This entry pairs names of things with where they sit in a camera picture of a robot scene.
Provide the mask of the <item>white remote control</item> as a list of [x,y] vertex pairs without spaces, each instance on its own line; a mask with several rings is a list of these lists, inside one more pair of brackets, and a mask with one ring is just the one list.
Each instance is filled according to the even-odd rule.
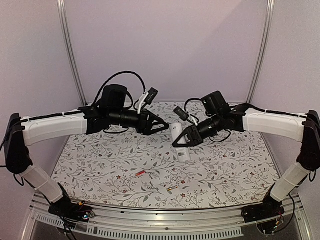
[[181,146],[181,145],[187,144],[185,137],[180,136],[183,133],[182,124],[179,122],[172,123],[170,125],[169,129],[170,129],[170,133],[171,133],[171,137],[172,137],[173,142],[178,140],[176,142],[178,147],[174,146],[174,148],[176,150],[179,162],[184,164],[184,163],[191,161],[189,149],[187,147]]

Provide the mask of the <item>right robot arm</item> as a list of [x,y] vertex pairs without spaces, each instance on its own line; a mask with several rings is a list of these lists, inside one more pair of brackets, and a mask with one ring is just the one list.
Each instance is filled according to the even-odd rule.
[[196,147],[220,131],[260,132],[293,139],[301,143],[296,163],[271,187],[259,206],[262,218],[278,210],[292,190],[320,167],[320,118],[316,111],[287,113],[260,109],[249,103],[230,107],[220,91],[201,98],[207,119],[184,129],[172,143],[174,148]]

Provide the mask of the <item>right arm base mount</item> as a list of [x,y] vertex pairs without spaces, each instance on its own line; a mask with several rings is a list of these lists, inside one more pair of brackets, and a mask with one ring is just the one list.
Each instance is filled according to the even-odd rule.
[[251,204],[241,209],[241,216],[245,223],[256,222],[280,216],[285,213],[282,202],[267,197],[262,203]]

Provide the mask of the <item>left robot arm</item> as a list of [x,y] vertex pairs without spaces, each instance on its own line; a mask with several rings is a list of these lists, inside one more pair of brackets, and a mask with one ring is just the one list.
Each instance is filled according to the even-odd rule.
[[3,139],[5,167],[54,203],[63,217],[70,217],[75,211],[74,205],[65,199],[62,187],[42,168],[33,164],[28,147],[65,136],[99,133],[110,126],[133,128],[144,136],[167,130],[168,123],[142,108],[145,104],[149,105],[157,93],[154,88],[143,93],[138,110],[131,110],[124,106],[129,96],[128,89],[123,85],[111,84],[103,87],[100,100],[78,110],[31,118],[12,114]]

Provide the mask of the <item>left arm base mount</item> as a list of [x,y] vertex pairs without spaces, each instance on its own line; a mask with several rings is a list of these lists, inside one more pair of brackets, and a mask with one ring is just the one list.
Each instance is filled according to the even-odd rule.
[[63,197],[55,203],[51,202],[48,212],[74,222],[88,222],[95,216],[93,208],[86,205],[85,201],[73,203],[67,197]]

